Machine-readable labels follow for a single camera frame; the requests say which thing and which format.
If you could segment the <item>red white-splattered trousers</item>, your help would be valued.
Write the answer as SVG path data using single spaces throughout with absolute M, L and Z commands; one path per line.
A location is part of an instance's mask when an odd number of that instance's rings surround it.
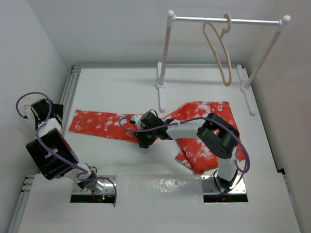
M 227 123 L 237 128 L 230 105 L 226 101 L 187 102 L 164 116 L 162 120 L 165 121 L 169 118 L 186 120 L 206 117 L 209 113 L 219 115 Z M 69 131 L 138 143 L 133 133 L 127 132 L 119 126 L 120 118 L 131 118 L 132 116 L 133 114 L 76 110 Z M 193 172 L 203 174 L 218 167 L 217 157 L 200 140 L 182 138 L 177 140 L 177 144 L 180 147 L 180 152 L 176 154 L 175 160 Z

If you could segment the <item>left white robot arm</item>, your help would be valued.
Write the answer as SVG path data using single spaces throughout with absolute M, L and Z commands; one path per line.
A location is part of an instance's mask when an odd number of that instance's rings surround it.
M 89 165 L 79 163 L 61 133 L 63 108 L 61 104 L 42 98 L 25 110 L 26 117 L 35 120 L 35 139 L 26 144 L 26 150 L 46 179 L 66 177 L 74 180 L 81 189 L 94 191 L 96 172 Z

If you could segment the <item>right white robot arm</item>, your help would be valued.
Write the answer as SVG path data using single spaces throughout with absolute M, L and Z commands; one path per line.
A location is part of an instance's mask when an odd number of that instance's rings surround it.
M 134 133 L 140 148 L 149 148 L 156 139 L 199 139 L 218 162 L 217 187 L 228 191 L 238 174 L 233 152 L 236 149 L 237 129 L 228 124 L 220 116 L 210 113 L 206 120 L 193 119 L 180 121 L 169 118 L 165 121 L 151 112 L 144 115 L 134 115 L 130 123 L 136 125 L 139 132 Z

